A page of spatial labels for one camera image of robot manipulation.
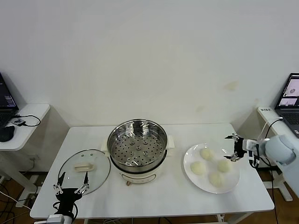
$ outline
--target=white plate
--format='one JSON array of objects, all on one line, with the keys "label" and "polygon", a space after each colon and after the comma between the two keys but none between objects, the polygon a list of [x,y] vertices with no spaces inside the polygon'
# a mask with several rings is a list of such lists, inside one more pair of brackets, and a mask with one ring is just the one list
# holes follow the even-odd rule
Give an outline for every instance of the white plate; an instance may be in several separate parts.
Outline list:
[{"label": "white plate", "polygon": [[[213,186],[208,178],[208,175],[211,172],[218,172],[217,169],[217,161],[224,159],[224,155],[228,155],[225,150],[221,150],[220,148],[214,149],[214,158],[212,161],[204,160],[200,155],[200,150],[205,146],[208,146],[206,143],[198,144],[192,146],[188,149],[188,151],[184,155],[184,169],[189,177],[189,179],[199,188],[214,194],[223,194],[230,192],[234,189],[234,187],[238,184],[240,180],[240,170],[239,168],[232,162],[232,169],[228,173],[219,172],[222,177],[223,186],[215,187]],[[206,173],[203,175],[196,175],[191,171],[190,165],[193,162],[200,161],[203,162],[206,166]]]}]

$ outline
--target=wooden floor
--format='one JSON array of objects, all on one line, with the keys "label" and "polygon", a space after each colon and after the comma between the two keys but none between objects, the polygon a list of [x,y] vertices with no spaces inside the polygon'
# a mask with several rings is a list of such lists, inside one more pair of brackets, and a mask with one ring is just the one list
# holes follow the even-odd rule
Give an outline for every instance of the wooden floor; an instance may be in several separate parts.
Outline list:
[{"label": "wooden floor", "polygon": [[[262,180],[270,181],[271,176],[267,172],[259,172]],[[45,179],[44,176],[40,176],[37,184],[41,183]],[[3,185],[9,190],[10,196],[13,198],[17,198],[19,193],[22,191],[22,187],[16,183],[14,180],[10,180],[7,182],[3,182]],[[1,191],[7,193],[5,189],[0,187]],[[292,202],[286,202],[283,197],[281,196],[278,189],[274,190],[277,213],[278,213],[278,221],[279,224],[299,224],[299,199],[297,196],[292,192],[292,190],[288,187],[291,195],[293,197]],[[272,190],[268,190],[269,194],[272,197]],[[0,195],[0,200],[7,201],[7,197]],[[32,206],[34,200],[27,201],[26,205]],[[16,208],[14,203],[9,203],[6,207],[7,203],[0,202],[0,224],[12,218],[14,215],[19,215],[28,211],[26,208]],[[225,221],[229,218],[230,215],[225,216]],[[195,217],[168,217],[168,219],[173,224],[186,224],[186,223],[204,223],[204,222],[217,222],[215,216],[195,216]],[[17,217],[14,219],[14,224],[33,224],[34,220],[29,216],[29,212],[25,213],[24,215]],[[131,224],[132,219],[120,219],[121,223],[123,224]],[[158,224],[158,218],[134,218],[134,224]],[[90,220],[90,224],[101,224],[103,222],[102,219],[99,220]],[[12,224],[13,221],[10,220],[6,222],[6,224]],[[254,213],[248,218],[244,219],[240,222],[240,224],[275,224],[275,214],[274,211],[268,212],[258,212]],[[74,224],[83,224],[83,220],[76,220]],[[165,218],[161,218],[160,224],[169,224],[169,222]]]}]

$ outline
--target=label sticker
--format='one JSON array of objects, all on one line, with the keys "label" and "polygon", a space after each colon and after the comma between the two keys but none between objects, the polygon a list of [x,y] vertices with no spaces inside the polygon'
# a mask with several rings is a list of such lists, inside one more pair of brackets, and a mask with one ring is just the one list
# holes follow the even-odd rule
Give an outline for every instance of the label sticker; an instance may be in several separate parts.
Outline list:
[{"label": "label sticker", "polygon": [[261,111],[271,111],[271,108],[265,108],[265,109],[261,109]]}]

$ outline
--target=pot handle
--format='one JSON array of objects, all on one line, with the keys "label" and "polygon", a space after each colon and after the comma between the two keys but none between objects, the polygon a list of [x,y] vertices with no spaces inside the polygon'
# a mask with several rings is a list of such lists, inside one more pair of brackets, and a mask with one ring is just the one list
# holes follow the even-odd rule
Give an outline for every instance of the pot handle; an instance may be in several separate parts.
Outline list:
[{"label": "pot handle", "polygon": [[166,150],[167,150],[167,156],[173,156],[174,155],[174,140],[173,140],[173,136],[172,135],[168,135],[167,136],[167,146],[166,146]]},{"label": "pot handle", "polygon": [[107,148],[107,139],[105,139],[105,140],[102,142],[100,151],[103,152],[103,153],[105,153],[105,156],[109,157],[109,152],[108,152],[108,148]]}]

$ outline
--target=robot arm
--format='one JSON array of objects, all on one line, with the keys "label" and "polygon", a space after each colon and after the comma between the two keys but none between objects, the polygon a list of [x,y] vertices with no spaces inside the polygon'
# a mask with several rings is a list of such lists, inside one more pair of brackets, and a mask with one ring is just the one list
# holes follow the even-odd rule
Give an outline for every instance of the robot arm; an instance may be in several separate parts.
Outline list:
[{"label": "robot arm", "polygon": [[234,154],[225,156],[227,159],[235,162],[247,153],[250,165],[257,168],[260,156],[270,158],[282,171],[285,181],[299,196],[299,180],[297,179],[299,170],[298,139],[286,135],[276,135],[270,139],[249,140],[237,134],[232,134],[226,139],[235,141]]},{"label": "robot arm", "polygon": [[59,177],[57,184],[54,184],[54,190],[56,191],[56,198],[58,202],[53,204],[53,207],[57,209],[54,215],[49,215],[47,221],[35,222],[35,224],[72,224],[77,214],[74,216],[72,213],[75,206],[78,213],[78,208],[75,202],[82,198],[83,194],[88,191],[88,172],[85,174],[83,185],[80,188],[62,188],[65,172]]}]

